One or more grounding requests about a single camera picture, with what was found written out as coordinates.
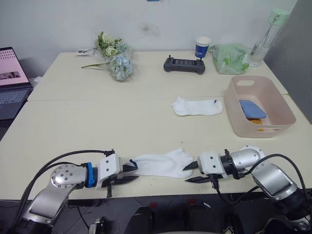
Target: laptop screen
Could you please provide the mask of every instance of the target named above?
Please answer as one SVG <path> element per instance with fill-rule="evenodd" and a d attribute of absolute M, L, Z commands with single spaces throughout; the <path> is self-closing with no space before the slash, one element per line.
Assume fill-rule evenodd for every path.
<path fill-rule="evenodd" d="M 28 83 L 12 48 L 0 49 L 0 86 Z"/>

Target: blue sponge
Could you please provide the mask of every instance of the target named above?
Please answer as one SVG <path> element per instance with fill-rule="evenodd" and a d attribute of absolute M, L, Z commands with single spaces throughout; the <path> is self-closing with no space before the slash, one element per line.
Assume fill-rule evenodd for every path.
<path fill-rule="evenodd" d="M 249 100 L 239 101 L 246 118 L 266 118 L 267 114 L 256 104 Z"/>

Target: laptop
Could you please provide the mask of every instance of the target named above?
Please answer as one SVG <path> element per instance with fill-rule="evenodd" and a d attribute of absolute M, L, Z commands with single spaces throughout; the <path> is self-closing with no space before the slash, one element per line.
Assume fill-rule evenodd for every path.
<path fill-rule="evenodd" d="M 13 48 L 1 48 L 0 120 L 15 118 L 32 90 Z"/>

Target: pink plastic basket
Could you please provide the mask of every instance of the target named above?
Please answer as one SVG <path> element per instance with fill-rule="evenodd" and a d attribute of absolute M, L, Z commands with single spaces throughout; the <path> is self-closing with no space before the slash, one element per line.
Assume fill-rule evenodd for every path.
<path fill-rule="evenodd" d="M 257 104 L 267 114 L 262 119 L 263 124 L 251 123 L 246 119 L 239 100 L 250 100 Z M 233 130 L 240 137 L 273 137 L 296 122 L 288 104 L 267 77 L 233 77 L 224 102 Z"/>

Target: laptop keyboard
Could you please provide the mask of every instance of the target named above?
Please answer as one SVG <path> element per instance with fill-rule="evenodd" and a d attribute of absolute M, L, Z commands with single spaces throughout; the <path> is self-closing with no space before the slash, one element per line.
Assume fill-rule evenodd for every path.
<path fill-rule="evenodd" d="M 0 93 L 0 105 L 7 103 L 15 103 L 21 102 L 25 94 L 27 93 L 27 89 L 24 90 L 16 90 L 16 91 L 8 91 Z"/>

